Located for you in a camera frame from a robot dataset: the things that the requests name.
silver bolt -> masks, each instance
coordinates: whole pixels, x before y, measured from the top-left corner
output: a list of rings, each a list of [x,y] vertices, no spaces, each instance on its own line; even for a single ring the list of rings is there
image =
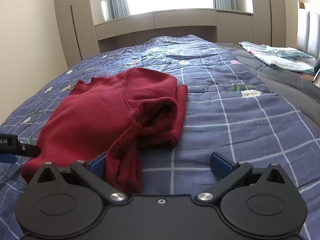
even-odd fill
[[[213,195],[211,193],[203,192],[198,194],[198,199],[202,201],[209,201],[213,199]]]
[[[111,194],[110,199],[113,201],[123,201],[125,199],[125,194],[120,193],[120,192],[113,193],[113,194]]]
[[[158,199],[159,204],[165,204],[167,201],[163,198]]]

blue plaid comforter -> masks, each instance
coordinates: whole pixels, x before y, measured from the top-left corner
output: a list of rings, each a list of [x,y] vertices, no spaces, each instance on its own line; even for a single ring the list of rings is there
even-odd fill
[[[192,194],[216,179],[209,168],[212,151],[254,167],[278,162],[308,205],[301,235],[320,238],[320,131],[299,109],[242,65],[230,51],[193,35],[159,37],[143,45],[117,49],[85,59],[47,84],[18,107],[0,133],[35,144],[41,128],[78,80],[110,76],[132,67],[172,74],[189,89],[184,131],[172,151],[140,152],[145,194]],[[243,90],[258,90],[246,98]],[[0,239],[19,239],[14,216],[26,186],[20,168],[26,161],[0,164]]]

headboard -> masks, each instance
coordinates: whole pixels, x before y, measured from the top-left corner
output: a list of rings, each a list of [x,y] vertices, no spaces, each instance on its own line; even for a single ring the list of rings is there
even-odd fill
[[[320,5],[298,1],[297,49],[319,58]]]

red sweatshirt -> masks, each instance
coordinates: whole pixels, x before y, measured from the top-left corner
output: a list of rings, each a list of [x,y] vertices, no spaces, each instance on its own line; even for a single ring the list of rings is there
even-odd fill
[[[69,166],[107,150],[105,181],[140,192],[142,168],[137,149],[176,147],[182,133],[188,87],[162,72],[132,68],[111,77],[78,81],[42,128],[41,154],[22,168],[29,182],[46,161]]]

folded blanket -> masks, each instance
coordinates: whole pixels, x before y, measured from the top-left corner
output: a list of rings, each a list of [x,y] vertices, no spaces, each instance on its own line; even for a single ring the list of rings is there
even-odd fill
[[[174,76],[131,68],[111,77],[78,81],[40,132],[39,157],[28,160],[28,182],[46,161],[69,166],[107,151],[105,181],[126,192],[140,192],[137,150],[175,148],[182,133],[188,87]]]
[[[282,68],[301,73],[314,73],[316,60],[314,57],[292,48],[274,48],[268,45],[257,45],[241,42],[240,45],[272,68]]]

